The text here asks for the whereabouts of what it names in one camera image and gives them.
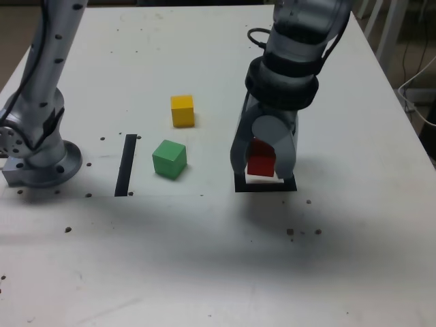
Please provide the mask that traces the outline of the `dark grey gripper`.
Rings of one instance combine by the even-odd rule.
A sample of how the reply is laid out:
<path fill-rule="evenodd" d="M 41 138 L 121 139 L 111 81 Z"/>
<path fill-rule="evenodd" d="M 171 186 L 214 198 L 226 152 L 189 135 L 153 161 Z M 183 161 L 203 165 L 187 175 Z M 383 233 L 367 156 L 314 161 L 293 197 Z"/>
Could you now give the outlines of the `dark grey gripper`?
<path fill-rule="evenodd" d="M 233 172 L 237 175 L 245 173 L 247 151 L 253 136 L 273 147 L 277 177 L 283 180 L 291 179 L 294 176 L 297 158 L 297 111 L 262 106 L 247 92 L 230 149 L 230 162 Z"/>

